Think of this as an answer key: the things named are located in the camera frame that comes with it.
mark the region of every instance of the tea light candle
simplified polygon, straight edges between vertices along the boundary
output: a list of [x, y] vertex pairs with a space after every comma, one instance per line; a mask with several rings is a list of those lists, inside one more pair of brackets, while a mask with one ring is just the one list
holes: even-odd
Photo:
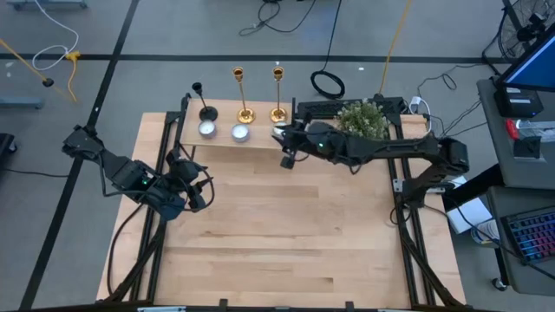
[[286, 126], [286, 125], [287, 125], [287, 122], [285, 122], [285, 121], [278, 121], [278, 122], [276, 122], [276, 123], [274, 124], [274, 127], [272, 128], [273, 134], [276, 135], [277, 137], [280, 137], [280, 138], [281, 138], [281, 133], [283, 133], [284, 130], [283, 130], [283, 129], [279, 129], [278, 127]]
[[238, 143], [243, 143], [247, 141], [250, 137], [249, 127], [243, 124], [233, 126], [232, 137], [233, 137], [233, 140]]
[[200, 136], [204, 139], [211, 139], [216, 136], [216, 124], [210, 120], [204, 120], [199, 124]]

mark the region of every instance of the concrete floor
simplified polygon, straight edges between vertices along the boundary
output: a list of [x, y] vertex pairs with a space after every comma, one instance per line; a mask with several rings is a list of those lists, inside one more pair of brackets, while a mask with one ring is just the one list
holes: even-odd
[[[88, 10], [58, 8], [51, 15], [77, 30], [82, 54], [111, 54], [131, 0], [89, 1]], [[323, 55], [336, 9], [336, 0], [320, 0], [305, 24], [291, 34], [263, 29], [240, 37], [237, 32], [256, 21], [261, 1], [253, 0], [140, 0], [123, 46], [126, 55]], [[337, 22], [333, 55], [387, 54], [402, 14], [402, 0], [349, 0]], [[309, 1], [284, 0], [277, 27], [291, 28]], [[494, 35], [501, 1], [419, 0], [413, 3], [394, 55], [479, 57]], [[73, 43], [73, 36], [50, 23], [39, 11], [14, 11], [0, 6], [0, 37], [21, 53], [35, 53], [52, 44]], [[392, 63], [384, 90], [386, 96], [410, 101], [416, 86], [429, 76], [451, 68], [450, 63]], [[79, 104], [64, 100], [40, 82], [21, 63], [0, 61], [0, 94], [40, 96], [42, 110], [0, 111], [0, 133], [13, 133], [20, 149], [8, 167], [63, 174], [72, 160], [60, 152], [62, 141], [76, 124], [87, 122], [107, 61], [80, 61], [74, 90]], [[140, 117], [144, 112], [176, 110], [181, 96], [202, 81], [205, 97], [238, 99], [231, 68], [245, 69], [245, 94], [253, 101], [273, 101], [270, 72], [275, 62], [137, 62], [120, 61], [108, 89], [97, 130], [114, 153], [133, 151]], [[284, 98], [321, 100], [312, 89], [310, 73], [321, 62], [281, 62], [285, 68]], [[383, 63], [331, 62], [327, 68], [347, 86], [345, 99], [372, 96], [379, 88]], [[46, 74], [61, 88], [71, 66], [62, 62]], [[432, 113], [446, 123], [478, 99], [475, 83], [491, 75], [485, 66], [456, 69], [458, 89], [440, 81], [422, 88]], [[481, 123], [481, 109], [467, 116], [454, 132]], [[470, 179], [496, 162], [487, 127], [458, 136], [468, 145]], [[49, 179], [5, 172], [0, 179], [0, 310], [17, 309], [44, 236], [56, 210], [64, 179]], [[60, 235], [38, 291], [35, 308], [80, 304], [95, 299], [118, 198], [103, 198], [96, 166], [82, 168]], [[499, 273], [492, 250], [482, 249], [468, 236], [455, 236], [454, 246], [468, 303], [476, 308], [506, 311], [550, 310], [555, 298], [499, 292], [489, 280]]]

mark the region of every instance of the white cable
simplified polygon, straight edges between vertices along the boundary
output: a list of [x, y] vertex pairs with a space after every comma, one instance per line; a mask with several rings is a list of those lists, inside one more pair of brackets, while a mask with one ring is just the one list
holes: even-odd
[[[410, 104], [408, 104], [408, 111], [411, 114], [416, 114], [416, 112], [418, 111], [418, 106], [420, 105], [420, 103], [424, 103], [424, 106], [426, 106], [426, 109], [428, 111], [428, 116], [430, 116], [429, 120], [428, 120], [428, 130], [426, 131], [426, 134], [430, 133], [430, 131], [432, 131], [432, 111], [430, 110], [430, 106], [428, 105], [428, 103], [426, 101], [424, 101], [424, 99], [422, 99], [420, 96], [413, 96], [413, 99], [410, 101]], [[416, 111], [413, 111], [413, 105], [416, 105]]]
[[[47, 69], [53, 68], [53, 67], [56, 66], [61, 60], [63, 60], [63, 58], [64, 58], [66, 55], [68, 55], [69, 53], [71, 53], [71, 51], [73, 51], [73, 49], [75, 49], [75, 47], [77, 46], [77, 43], [79, 42], [79, 34], [77, 34], [77, 32], [76, 32], [75, 30], [71, 29], [70, 27], [68, 27], [68, 26], [66, 26], [66, 25], [64, 25], [64, 24], [62, 24], [62, 23], [56, 21], [54, 18], [52, 18], [48, 13], [46, 13], [46, 10], [44, 10], [44, 9], [42, 8], [41, 4], [38, 3], [38, 0], [35, 0], [35, 3], [36, 3], [36, 5], [38, 6], [39, 10], [40, 10], [50, 21], [56, 23], [58, 26], [60, 26], [60, 27], [62, 27], [62, 28], [64, 28], [64, 29], [67, 29], [67, 30], [69, 30], [69, 31], [71, 31], [72, 33], [75, 34], [75, 43], [74, 43], [73, 47], [71, 47], [71, 49], [68, 49], [66, 46], [62, 46], [61, 44], [56, 44], [56, 45], [53, 45], [53, 46], [49, 46], [49, 47], [47, 47], [46, 49], [40, 50], [38, 53], [35, 54], [35, 56], [33, 56], [33, 60], [32, 60], [32, 62], [31, 62], [31, 63], [33, 64], [33, 68], [35, 68], [36, 70], [41, 70], [41, 71], [42, 71], [42, 70], [47, 70]], [[64, 50], [63, 55], [60, 56], [60, 58], [59, 58], [56, 62], [50, 64], [50, 66], [47, 66], [47, 67], [45, 67], [45, 68], [38, 68], [38, 67], [36, 66], [36, 64], [35, 64], [36, 58], [37, 58], [39, 55], [41, 55], [42, 53], [44, 53], [44, 52], [46, 52], [46, 51], [48, 51], [48, 50], [50, 50], [50, 49], [56, 49], [56, 48], [62, 48], [62, 49]]]

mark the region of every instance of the green plant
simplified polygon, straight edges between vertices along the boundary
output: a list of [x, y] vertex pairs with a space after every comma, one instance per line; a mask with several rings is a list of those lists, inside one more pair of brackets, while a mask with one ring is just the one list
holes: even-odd
[[388, 122], [382, 108], [368, 99], [345, 105], [337, 113], [339, 129], [369, 140], [383, 140], [388, 130]]

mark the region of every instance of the red object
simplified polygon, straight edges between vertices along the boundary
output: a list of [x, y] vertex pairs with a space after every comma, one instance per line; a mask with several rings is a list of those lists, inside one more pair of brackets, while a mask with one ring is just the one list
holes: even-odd
[[519, 129], [517, 129], [513, 120], [505, 120], [505, 128], [511, 139], [517, 140], [519, 138]]

